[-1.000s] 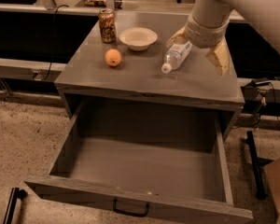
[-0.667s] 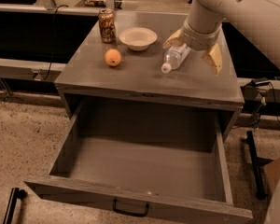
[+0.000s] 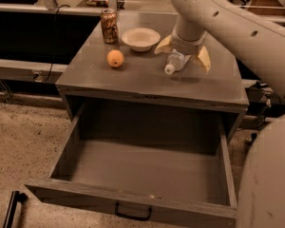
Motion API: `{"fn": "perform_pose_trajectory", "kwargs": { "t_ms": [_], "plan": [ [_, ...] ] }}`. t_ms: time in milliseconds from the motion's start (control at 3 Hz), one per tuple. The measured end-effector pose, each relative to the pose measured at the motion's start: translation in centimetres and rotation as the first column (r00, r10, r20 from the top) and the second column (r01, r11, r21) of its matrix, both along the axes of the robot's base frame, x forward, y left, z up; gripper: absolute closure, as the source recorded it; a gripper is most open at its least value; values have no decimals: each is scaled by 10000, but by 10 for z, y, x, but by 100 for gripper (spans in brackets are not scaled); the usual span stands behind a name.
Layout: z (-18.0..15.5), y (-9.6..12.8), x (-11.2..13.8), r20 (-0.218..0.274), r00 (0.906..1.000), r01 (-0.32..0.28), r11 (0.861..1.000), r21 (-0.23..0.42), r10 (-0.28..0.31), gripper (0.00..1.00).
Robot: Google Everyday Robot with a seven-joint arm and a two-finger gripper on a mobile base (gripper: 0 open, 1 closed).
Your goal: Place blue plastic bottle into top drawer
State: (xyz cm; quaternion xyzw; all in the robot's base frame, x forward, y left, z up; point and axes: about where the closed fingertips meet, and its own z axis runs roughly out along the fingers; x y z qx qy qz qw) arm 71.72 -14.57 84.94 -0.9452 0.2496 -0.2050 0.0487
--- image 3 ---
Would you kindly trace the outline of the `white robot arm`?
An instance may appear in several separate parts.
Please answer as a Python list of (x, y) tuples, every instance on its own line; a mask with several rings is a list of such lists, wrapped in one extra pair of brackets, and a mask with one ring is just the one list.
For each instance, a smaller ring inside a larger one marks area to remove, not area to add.
[[(226, 0), (171, 0), (178, 20), (155, 52), (200, 52), (212, 35), (285, 101), (285, 28)], [(237, 228), (285, 228), (285, 115), (253, 142), (238, 194)]]

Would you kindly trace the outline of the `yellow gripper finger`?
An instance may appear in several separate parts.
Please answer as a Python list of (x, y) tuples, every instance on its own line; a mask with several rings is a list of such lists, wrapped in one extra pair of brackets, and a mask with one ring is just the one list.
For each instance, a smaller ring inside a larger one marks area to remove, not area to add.
[(171, 40), (171, 36), (168, 35), (162, 41), (159, 42), (159, 44), (154, 50), (154, 53), (155, 54), (171, 53), (172, 51), (173, 51), (172, 40)]
[(199, 53), (191, 58), (191, 61), (203, 69), (205, 74), (208, 74), (211, 68), (211, 59), (206, 46), (203, 46)]

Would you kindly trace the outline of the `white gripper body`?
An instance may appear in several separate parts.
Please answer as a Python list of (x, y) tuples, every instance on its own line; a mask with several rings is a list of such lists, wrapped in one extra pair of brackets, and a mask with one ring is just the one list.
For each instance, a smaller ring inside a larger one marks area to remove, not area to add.
[(198, 40), (186, 41), (182, 39), (175, 31), (171, 34), (171, 42), (173, 49), (184, 55), (198, 54), (203, 46), (207, 32), (204, 31)]

